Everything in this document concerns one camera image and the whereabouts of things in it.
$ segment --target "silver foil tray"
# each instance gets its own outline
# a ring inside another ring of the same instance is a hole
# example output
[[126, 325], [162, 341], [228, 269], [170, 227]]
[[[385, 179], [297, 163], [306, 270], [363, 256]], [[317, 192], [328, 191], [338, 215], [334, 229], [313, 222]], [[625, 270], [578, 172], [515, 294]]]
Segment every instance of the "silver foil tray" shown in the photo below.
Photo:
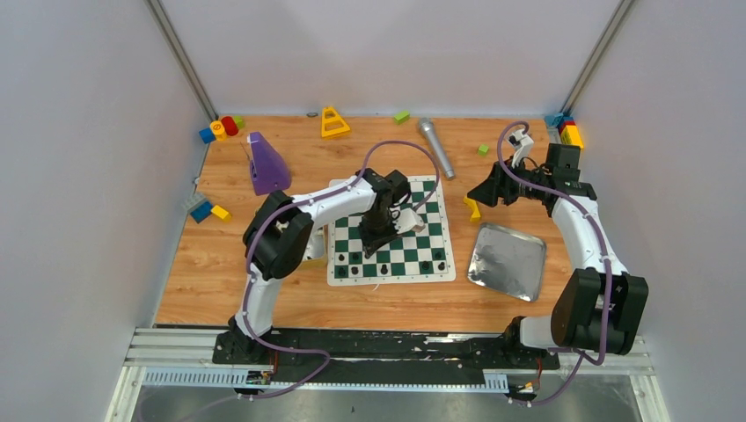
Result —
[[546, 243], [536, 236], [483, 222], [467, 277], [479, 284], [526, 302], [541, 291]]

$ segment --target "yellow triangle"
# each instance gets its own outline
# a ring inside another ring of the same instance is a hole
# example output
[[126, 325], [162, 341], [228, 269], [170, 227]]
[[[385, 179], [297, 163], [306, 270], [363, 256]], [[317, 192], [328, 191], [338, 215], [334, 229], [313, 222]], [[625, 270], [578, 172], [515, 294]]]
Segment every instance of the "yellow triangle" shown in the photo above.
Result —
[[349, 125], [342, 119], [334, 107], [324, 107], [321, 112], [321, 137], [324, 139], [336, 138], [350, 133]]

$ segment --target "chessboard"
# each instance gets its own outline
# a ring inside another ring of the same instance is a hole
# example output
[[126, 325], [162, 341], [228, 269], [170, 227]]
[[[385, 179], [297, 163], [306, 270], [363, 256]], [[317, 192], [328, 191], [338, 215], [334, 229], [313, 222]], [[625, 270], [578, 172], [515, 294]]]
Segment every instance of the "chessboard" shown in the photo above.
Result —
[[[330, 186], [344, 180], [332, 180]], [[410, 199], [395, 207], [411, 208], [435, 186], [435, 176], [409, 178]], [[362, 253], [358, 225], [362, 215], [350, 215], [329, 224], [326, 280], [330, 286], [364, 284], [422, 283], [453, 281], [456, 266], [450, 243], [448, 218], [445, 214], [442, 186], [438, 186], [417, 214], [426, 227], [420, 233], [409, 231], [384, 245], [370, 258]]]

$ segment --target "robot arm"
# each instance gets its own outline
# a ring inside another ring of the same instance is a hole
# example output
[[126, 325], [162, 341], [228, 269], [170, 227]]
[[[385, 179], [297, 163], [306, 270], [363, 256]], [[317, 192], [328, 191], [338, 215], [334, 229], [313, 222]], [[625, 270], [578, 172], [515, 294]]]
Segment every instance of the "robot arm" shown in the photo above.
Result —
[[[505, 161], [516, 176], [532, 184], [549, 187], [578, 201], [597, 222], [606, 242], [611, 262], [612, 295], [609, 303], [606, 345], [608, 353], [627, 354], [632, 348], [647, 300], [647, 283], [641, 277], [629, 275], [617, 259], [598, 217], [598, 204], [593, 187], [580, 181], [580, 149], [575, 146], [550, 144], [546, 163], [528, 170], [523, 159], [528, 156], [533, 141], [523, 130], [511, 134], [508, 141], [516, 153]], [[467, 196], [489, 207], [502, 199], [510, 205], [519, 197], [541, 200], [547, 214], [557, 224], [575, 268], [550, 316], [516, 317], [506, 329], [509, 343], [536, 349], [573, 347], [598, 351], [601, 341], [601, 315], [606, 270], [596, 233], [586, 215], [570, 201], [556, 194], [526, 187], [509, 177], [495, 163], [487, 180], [472, 189]]]
[[[421, 217], [411, 208], [402, 209], [396, 218], [391, 212], [391, 207], [408, 197], [411, 192], [409, 182], [402, 173], [393, 171], [382, 177], [373, 170], [366, 169], [362, 178], [352, 186], [355, 179], [356, 176], [353, 176], [342, 182], [347, 184], [347, 191], [333, 196], [325, 193], [339, 189], [338, 186], [292, 197], [282, 191], [275, 191], [267, 196], [257, 211], [244, 233], [247, 250], [259, 227], [274, 211], [291, 202], [310, 200], [307, 205], [292, 208], [277, 217], [263, 233], [254, 252], [251, 273], [248, 275], [248, 282], [253, 283], [253, 286], [246, 312], [258, 336], [272, 327], [274, 304], [282, 281], [301, 264], [311, 233], [317, 229], [340, 218], [361, 213], [359, 230], [363, 252], [366, 257], [370, 257], [381, 246], [407, 231], [424, 228]], [[242, 312], [243, 309], [237, 312], [235, 320], [238, 328], [249, 336]]]

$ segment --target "wooden table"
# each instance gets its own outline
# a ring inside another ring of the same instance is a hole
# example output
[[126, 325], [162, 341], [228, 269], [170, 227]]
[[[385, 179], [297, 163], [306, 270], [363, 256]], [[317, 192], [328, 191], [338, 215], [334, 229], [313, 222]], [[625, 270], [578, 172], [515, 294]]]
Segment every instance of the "wooden table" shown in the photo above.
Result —
[[[245, 274], [246, 226], [265, 197], [253, 193], [245, 145], [249, 130], [260, 131], [288, 163], [293, 175], [289, 194], [310, 193], [357, 171], [366, 151], [376, 142], [401, 139], [427, 146], [417, 133], [416, 119], [397, 126], [391, 117], [346, 118], [350, 135], [322, 140], [320, 118], [245, 117], [246, 129], [226, 142], [213, 142], [202, 170], [198, 191], [228, 209], [233, 218], [210, 217], [186, 222], [171, 275], [157, 313], [159, 324], [226, 324], [238, 308]], [[539, 300], [527, 303], [466, 279], [478, 224], [469, 222], [465, 194], [483, 181], [496, 160], [500, 131], [512, 120], [435, 119], [435, 127], [456, 171], [443, 181], [451, 241], [458, 277], [452, 282], [402, 285], [330, 287], [325, 268], [300, 270], [284, 282], [274, 311], [274, 325], [286, 327], [359, 328], [378, 330], [502, 332], [518, 315], [551, 312], [571, 273], [559, 230], [538, 201], [519, 200], [510, 207], [480, 206], [483, 222], [538, 236], [547, 244], [544, 286]], [[531, 156], [543, 163], [549, 135], [542, 120], [530, 120], [536, 141]], [[481, 144], [487, 157], [477, 155]], [[506, 143], [505, 153], [509, 155]], [[370, 168], [381, 174], [397, 169], [406, 175], [434, 174], [419, 151], [387, 146], [376, 151]]]

